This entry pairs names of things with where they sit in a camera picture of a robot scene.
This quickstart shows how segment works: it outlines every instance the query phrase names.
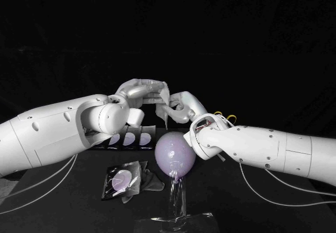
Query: cable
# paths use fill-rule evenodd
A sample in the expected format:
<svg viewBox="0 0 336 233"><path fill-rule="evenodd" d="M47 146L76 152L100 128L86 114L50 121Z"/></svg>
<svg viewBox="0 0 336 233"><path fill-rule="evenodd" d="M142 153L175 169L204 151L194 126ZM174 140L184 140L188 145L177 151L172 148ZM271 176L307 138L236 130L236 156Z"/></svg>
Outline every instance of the cable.
<svg viewBox="0 0 336 233"><path fill-rule="evenodd" d="M266 169L265 169L265 171L271 174L271 176L272 176L281 183L284 183L284 184L285 184L286 186L289 186L291 188L295 188L295 189L298 189L298 190L301 190L301 191L304 191L304 192L308 192L308 193L317 193L317 194L322 194L322 195L328 195L328 196L334 196L334 197L336 197L336 194L333 194L333 193L317 192L317 191L307 190L307 189L302 189L302 188L298 188L298 187L289 185L288 183L285 183L284 181L281 181L281 180L275 177L275 175L273 175Z"/></svg>
<svg viewBox="0 0 336 233"><path fill-rule="evenodd" d="M240 169L240 173L242 173L242 177L243 177L243 179L245 179L246 185L247 185L247 187L252 189L252 187L250 187L250 185L249 185L249 183L247 183L247 181L246 181L245 175L243 175L240 163L239 163L239 169ZM336 203L336 201L322 201L322 202L315 202L315 203L302 204L302 205L286 205L286 204L275 203L275 202L272 202L271 200L265 199L256 192L255 192L255 194L256 194L265 201L271 202L272 204L282 205L282 206L289 206L289 207L302 207L302 206L320 205L320 204L327 204L327 203Z"/></svg>
<svg viewBox="0 0 336 233"><path fill-rule="evenodd" d="M56 184L56 186L54 186L37 199L34 199L31 202L28 202L27 204L21 205L21 206L17 207L17 208L14 208L12 210L7 210L7 211L4 211L4 212L0 212L0 215L1 215L1 214L5 214L5 213L8 213L8 212L11 212L11 211L14 211L14 210L17 210L17 209L20 209L20 208L23 208L23 207L27 206L27 205L30 205L30 204L31 204L33 202L35 202L44 195L47 195L47 194L50 193L50 191L57 187L57 185L59 185L59 184L61 183L61 181L64 180L64 178L66 178L66 176L67 176L67 174L69 174L69 172L70 172L70 170L72 170L72 167L73 167L73 164L74 164L74 160L73 160L70 169L69 169L69 171L67 171L67 173L66 173L63 179L61 179L60 182Z"/></svg>
<svg viewBox="0 0 336 233"><path fill-rule="evenodd" d="M25 190L28 190L30 188L35 187L35 186L40 185L43 182L46 182L46 181L64 169L64 167L69 165L72 159L67 161L67 163L63 165L63 167L57 170L57 172L56 172L53 175L50 175L44 180L41 180L38 183L35 183L35 184L31 185L30 187L24 188L23 190L20 190L20 191L11 193L10 195L7 195L7 196L4 196L4 197L0 197L0 200L4 199L4 198L11 197L11 196L14 196L14 195L17 195L18 193L24 192Z"/></svg>

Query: robotic hand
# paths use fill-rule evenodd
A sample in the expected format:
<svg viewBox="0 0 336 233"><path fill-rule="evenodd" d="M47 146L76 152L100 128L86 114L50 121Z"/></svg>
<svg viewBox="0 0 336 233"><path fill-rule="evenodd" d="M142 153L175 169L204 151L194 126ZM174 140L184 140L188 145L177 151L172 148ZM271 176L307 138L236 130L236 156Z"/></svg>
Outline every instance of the robotic hand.
<svg viewBox="0 0 336 233"><path fill-rule="evenodd" d="M138 108L168 99L161 95L165 86L132 79L113 95L34 108L0 124L0 177L69 158L115 135L125 123L138 127L144 117Z"/></svg>
<svg viewBox="0 0 336 233"><path fill-rule="evenodd" d="M233 126L222 115L206 113L188 92L171 95L168 105L175 110L158 105L157 116L167 113L177 123L191 120L184 139L203 160L224 151L237 163L336 186L336 139Z"/></svg>

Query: black tabletop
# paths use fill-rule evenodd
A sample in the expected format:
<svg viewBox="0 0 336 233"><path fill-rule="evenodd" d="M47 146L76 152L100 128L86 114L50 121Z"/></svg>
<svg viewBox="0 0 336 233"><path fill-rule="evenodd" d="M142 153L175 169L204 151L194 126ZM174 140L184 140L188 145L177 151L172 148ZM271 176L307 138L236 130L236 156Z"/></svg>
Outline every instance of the black tabletop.
<svg viewBox="0 0 336 233"><path fill-rule="evenodd" d="M157 129L157 139L165 133ZM207 161L196 158L185 175L187 214L211 212L220 232L334 232L336 216L327 205L284 207L263 201L243 181L237 163L224 157ZM48 177L69 160L30 169L12 192ZM100 202L106 167L132 161L148 161L147 168L165 183L160 192L144 191L126 204L115 198ZM41 185L10 197L0 206L0 212L15 208L40 197L61 180L67 168ZM266 172L242 166L246 179L272 201L302 204L322 201L315 194L284 186ZM312 189L305 178L273 172L295 186ZM77 155L69 175L56 189L21 209L0 215L0 232L34 233L131 233L134 220L167 216L168 176L161 172L154 151L96 151Z"/></svg>

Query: balloon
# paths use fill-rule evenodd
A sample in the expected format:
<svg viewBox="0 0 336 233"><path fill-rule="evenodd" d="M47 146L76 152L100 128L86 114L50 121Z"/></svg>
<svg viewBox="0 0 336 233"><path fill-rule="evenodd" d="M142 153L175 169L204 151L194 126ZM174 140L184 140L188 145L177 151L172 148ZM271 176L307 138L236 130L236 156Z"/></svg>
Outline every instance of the balloon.
<svg viewBox="0 0 336 233"><path fill-rule="evenodd" d="M196 154L181 132L165 133L155 144L155 163L161 171L177 180L188 172Z"/></svg>

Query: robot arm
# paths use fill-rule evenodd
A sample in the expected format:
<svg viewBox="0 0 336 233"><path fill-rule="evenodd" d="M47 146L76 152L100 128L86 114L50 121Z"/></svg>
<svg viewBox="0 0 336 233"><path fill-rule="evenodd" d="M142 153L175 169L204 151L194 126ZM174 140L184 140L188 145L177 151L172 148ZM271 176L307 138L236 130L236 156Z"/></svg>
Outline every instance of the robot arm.
<svg viewBox="0 0 336 233"><path fill-rule="evenodd" d="M125 123L138 127L144 113L132 107L162 87L155 80L132 79L113 95L41 106L0 124L0 177L69 158L115 135Z"/></svg>
<svg viewBox="0 0 336 233"><path fill-rule="evenodd" d="M203 108L193 96L193 109ZM165 108L175 121L181 110ZM298 135L272 129L233 126L222 115L203 113L193 118L184 139L197 156L207 160L222 151L246 165L279 171L336 186L336 139Z"/></svg>

